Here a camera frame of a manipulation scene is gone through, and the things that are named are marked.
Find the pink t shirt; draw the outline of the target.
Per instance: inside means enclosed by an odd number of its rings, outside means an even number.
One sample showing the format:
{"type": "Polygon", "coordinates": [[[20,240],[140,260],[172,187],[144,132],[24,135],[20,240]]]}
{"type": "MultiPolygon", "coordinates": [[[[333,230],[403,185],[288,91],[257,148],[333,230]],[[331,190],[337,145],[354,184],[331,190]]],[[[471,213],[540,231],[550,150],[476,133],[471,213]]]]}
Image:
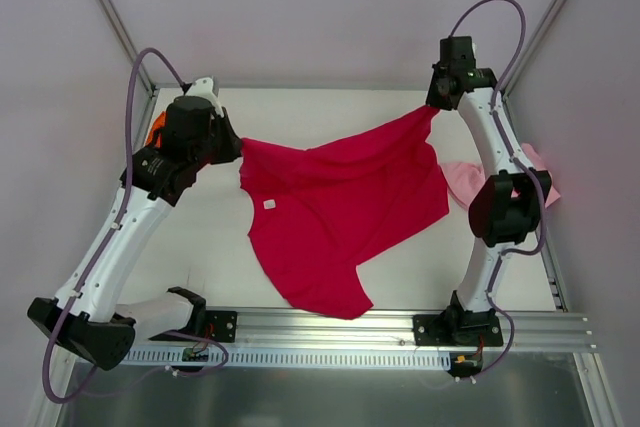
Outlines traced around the pink t shirt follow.
{"type": "MultiPolygon", "coordinates": [[[[521,144],[521,150],[532,162],[536,170],[547,170],[543,159],[530,144],[521,144]]],[[[485,174],[481,164],[470,162],[446,162],[440,164],[447,182],[447,187],[453,199],[465,210],[468,210],[475,196],[485,184],[485,174]]],[[[545,201],[549,207],[561,198],[553,182],[545,201]]]]}

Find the red t shirt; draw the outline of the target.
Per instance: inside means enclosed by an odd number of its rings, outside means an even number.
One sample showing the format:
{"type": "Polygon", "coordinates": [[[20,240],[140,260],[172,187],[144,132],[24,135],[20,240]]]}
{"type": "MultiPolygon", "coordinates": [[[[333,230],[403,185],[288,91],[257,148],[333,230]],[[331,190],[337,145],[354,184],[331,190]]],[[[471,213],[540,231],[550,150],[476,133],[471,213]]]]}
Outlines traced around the red t shirt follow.
{"type": "Polygon", "coordinates": [[[373,303],[358,267],[449,213],[428,143],[427,105],[366,132],[309,149],[246,138],[240,187],[248,237],[272,285],[293,308],[352,320],[373,303]]]}

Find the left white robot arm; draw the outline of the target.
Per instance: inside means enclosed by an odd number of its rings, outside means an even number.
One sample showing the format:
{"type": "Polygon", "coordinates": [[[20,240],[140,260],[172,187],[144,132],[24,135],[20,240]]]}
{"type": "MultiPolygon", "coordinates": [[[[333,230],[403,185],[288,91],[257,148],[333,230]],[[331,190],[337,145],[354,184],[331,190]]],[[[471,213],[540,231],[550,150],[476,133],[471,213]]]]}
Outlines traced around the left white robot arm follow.
{"type": "Polygon", "coordinates": [[[114,205],[125,210],[103,225],[100,235],[109,241],[96,241],[88,253],[90,273],[78,268],[53,297],[35,298],[28,318],[56,345],[104,371],[120,364],[138,342],[201,336],[206,301],[184,287],[130,305],[118,299],[150,237],[198,172],[239,158],[241,146],[215,95],[175,98],[163,126],[121,176],[114,205]]]}

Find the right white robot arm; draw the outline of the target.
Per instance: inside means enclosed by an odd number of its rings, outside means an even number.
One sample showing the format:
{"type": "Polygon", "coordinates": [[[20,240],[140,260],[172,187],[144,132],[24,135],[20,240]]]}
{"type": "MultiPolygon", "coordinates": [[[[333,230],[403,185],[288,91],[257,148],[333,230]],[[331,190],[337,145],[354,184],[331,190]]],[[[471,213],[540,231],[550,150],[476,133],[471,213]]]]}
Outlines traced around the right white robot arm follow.
{"type": "Polygon", "coordinates": [[[551,176],[536,169],[518,143],[491,70],[476,68],[470,59],[441,60],[433,66],[426,102],[459,113],[480,155],[485,182],[468,210],[475,241],[464,278],[446,309],[416,332],[429,345],[499,346],[495,295],[501,269],[539,227],[551,176]]]}

